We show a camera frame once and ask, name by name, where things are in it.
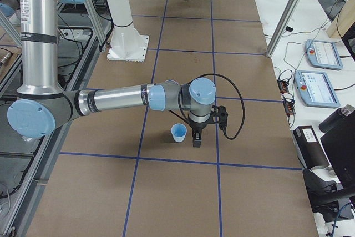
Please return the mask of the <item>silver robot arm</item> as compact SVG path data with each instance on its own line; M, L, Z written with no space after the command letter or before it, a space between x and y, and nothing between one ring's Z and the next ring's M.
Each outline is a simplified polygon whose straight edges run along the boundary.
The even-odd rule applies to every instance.
M40 138L65 123L104 110L148 106L152 110L186 110L193 145L214 123L214 83L196 78L179 85L171 80L111 90L64 91L58 83L58 20L60 0L20 0L23 83L7 111L9 125L20 135Z

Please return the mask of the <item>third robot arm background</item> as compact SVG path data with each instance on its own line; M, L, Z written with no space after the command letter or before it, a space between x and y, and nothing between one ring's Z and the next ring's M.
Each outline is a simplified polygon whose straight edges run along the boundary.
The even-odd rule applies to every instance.
M20 0L1 0L1 12L15 25L21 24Z

